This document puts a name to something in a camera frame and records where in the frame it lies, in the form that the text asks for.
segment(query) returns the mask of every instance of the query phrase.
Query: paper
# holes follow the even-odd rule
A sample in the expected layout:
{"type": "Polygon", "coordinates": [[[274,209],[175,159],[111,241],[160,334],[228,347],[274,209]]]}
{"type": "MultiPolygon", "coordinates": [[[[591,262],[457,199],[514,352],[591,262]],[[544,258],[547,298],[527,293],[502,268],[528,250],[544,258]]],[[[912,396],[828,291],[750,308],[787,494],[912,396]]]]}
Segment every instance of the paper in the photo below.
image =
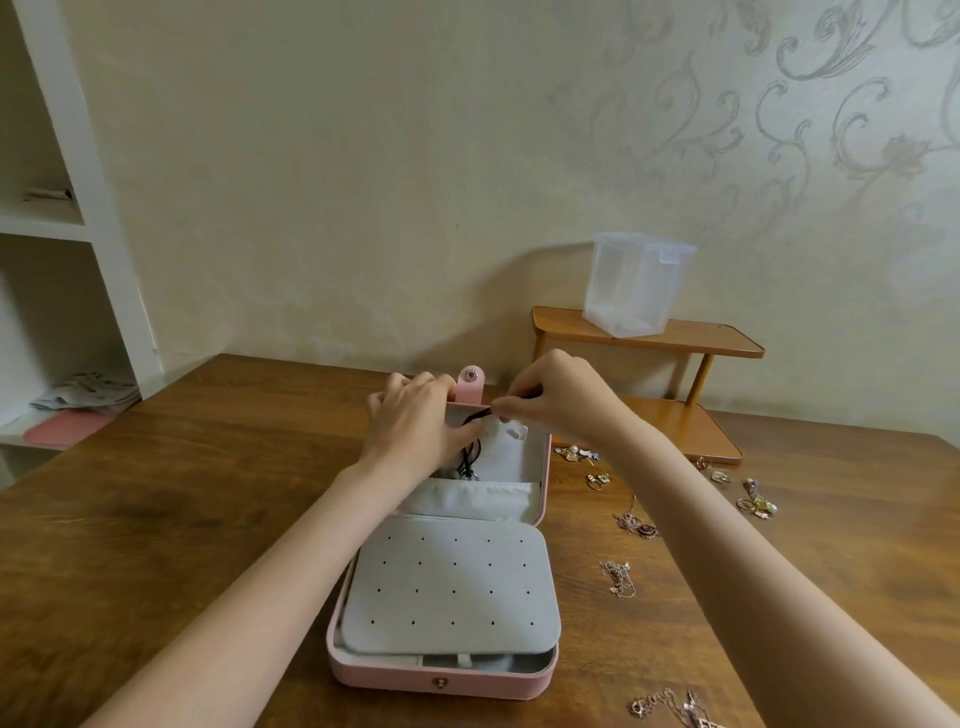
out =
{"type": "Polygon", "coordinates": [[[133,371],[87,369],[30,402],[36,409],[89,409],[117,415],[140,400],[133,371]]]}

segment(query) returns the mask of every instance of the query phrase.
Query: wooden side table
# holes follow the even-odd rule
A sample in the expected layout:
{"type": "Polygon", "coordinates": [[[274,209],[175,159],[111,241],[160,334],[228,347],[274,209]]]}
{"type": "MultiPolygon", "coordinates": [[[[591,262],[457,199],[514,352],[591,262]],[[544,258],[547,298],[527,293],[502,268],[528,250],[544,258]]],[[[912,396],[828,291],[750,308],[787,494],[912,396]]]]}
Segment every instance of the wooden side table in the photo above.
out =
{"type": "Polygon", "coordinates": [[[702,354],[703,360],[690,386],[686,401],[651,400],[641,397],[622,397],[621,399],[637,415],[669,437],[670,441],[691,460],[702,457],[717,463],[739,463],[743,459],[740,449],[727,437],[707,410],[697,403],[697,400],[707,382],[714,356],[740,356],[747,359],[763,357],[765,354],[763,347],[753,339],[726,324],[705,324],[699,321],[674,319],[667,322],[663,333],[655,336],[617,339],[585,319],[583,311],[579,309],[534,306],[532,313],[534,330],[537,332],[537,343],[534,345],[535,361],[543,353],[543,347],[548,339],[702,354]]]}

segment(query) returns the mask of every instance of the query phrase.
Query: wrist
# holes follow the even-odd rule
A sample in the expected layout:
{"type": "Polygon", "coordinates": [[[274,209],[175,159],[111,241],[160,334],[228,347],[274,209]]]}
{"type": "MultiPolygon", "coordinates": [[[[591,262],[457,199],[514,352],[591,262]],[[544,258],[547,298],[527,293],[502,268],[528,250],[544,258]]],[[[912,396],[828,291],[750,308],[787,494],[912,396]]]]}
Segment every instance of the wrist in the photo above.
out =
{"type": "Polygon", "coordinates": [[[373,483],[374,487],[384,491],[409,493],[422,480],[416,468],[412,467],[403,453],[365,452],[353,465],[344,470],[351,479],[364,483],[373,483]]]}
{"type": "Polygon", "coordinates": [[[636,412],[621,402],[621,407],[611,413],[609,426],[604,433],[606,442],[603,451],[611,459],[618,459],[627,452],[646,449],[659,431],[640,418],[636,412]]]}

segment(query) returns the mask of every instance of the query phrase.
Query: hand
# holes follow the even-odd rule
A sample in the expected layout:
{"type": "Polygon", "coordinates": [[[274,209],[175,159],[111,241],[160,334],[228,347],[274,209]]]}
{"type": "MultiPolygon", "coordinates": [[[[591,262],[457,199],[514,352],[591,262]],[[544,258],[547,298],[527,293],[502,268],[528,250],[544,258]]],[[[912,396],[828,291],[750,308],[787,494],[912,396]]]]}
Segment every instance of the hand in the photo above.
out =
{"type": "Polygon", "coordinates": [[[367,398],[370,430],[362,459],[389,463],[412,489],[483,432],[482,420],[461,427],[445,423],[447,400],[456,391],[449,375],[391,374],[386,389],[367,398]]]}
{"type": "Polygon", "coordinates": [[[600,449],[622,424],[636,421],[593,367],[559,349],[520,372],[507,396],[494,400],[491,409],[501,420],[540,425],[569,442],[600,449]]]}

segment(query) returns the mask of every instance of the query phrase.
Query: pink strap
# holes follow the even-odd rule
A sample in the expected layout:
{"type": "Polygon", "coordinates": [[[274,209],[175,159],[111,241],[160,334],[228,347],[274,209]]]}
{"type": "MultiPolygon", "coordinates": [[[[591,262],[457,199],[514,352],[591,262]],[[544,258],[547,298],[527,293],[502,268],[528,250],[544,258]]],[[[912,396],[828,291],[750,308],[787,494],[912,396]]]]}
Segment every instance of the pink strap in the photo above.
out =
{"type": "Polygon", "coordinates": [[[457,377],[457,396],[460,404],[481,404],[483,402],[483,370],[480,367],[464,367],[457,377]]]}

